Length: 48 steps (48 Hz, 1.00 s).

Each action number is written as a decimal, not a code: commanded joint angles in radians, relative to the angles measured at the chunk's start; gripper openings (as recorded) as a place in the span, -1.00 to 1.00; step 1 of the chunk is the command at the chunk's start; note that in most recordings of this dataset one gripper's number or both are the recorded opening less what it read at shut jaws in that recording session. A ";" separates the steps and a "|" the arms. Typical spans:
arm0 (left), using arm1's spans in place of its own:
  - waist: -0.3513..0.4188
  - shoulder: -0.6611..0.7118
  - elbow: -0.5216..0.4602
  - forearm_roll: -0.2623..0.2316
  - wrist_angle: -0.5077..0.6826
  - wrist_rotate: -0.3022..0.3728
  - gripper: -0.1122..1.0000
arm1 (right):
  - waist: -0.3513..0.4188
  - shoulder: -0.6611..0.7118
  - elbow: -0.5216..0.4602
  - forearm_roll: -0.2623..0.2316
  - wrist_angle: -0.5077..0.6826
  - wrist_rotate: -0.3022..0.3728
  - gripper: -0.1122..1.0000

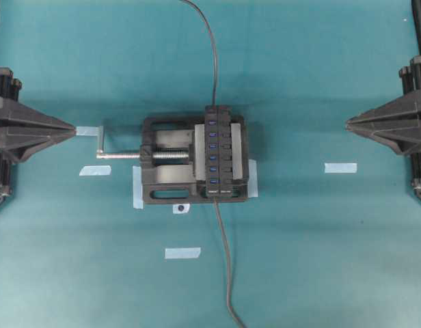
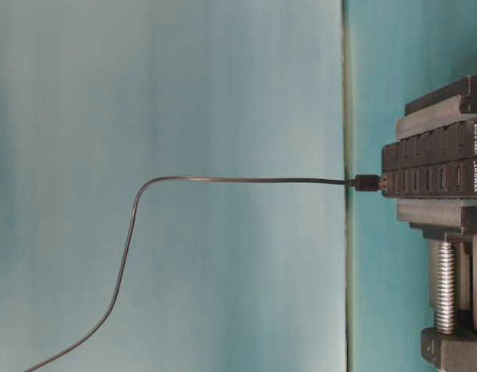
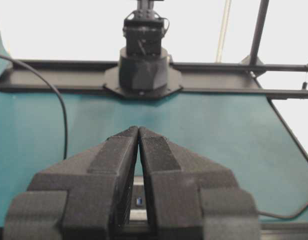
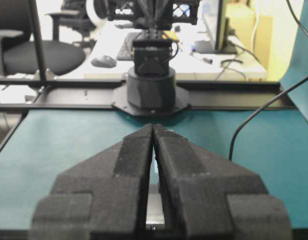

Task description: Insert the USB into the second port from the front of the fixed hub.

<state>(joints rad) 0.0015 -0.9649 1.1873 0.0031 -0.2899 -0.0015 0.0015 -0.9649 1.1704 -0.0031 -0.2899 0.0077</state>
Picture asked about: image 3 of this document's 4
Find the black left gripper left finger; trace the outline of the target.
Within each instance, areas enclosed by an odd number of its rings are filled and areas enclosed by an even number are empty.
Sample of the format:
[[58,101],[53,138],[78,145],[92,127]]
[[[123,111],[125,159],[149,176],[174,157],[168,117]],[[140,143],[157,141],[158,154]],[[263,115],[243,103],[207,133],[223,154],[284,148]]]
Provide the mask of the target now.
[[5,240],[107,240],[129,218],[138,128],[37,172],[11,202]]

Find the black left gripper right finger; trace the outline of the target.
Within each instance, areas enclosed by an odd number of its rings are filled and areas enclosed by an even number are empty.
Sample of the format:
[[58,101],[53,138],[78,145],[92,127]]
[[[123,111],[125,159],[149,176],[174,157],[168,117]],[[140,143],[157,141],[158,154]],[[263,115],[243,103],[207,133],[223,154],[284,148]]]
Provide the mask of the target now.
[[138,141],[147,219],[158,239],[259,239],[254,198],[231,169],[145,127]]

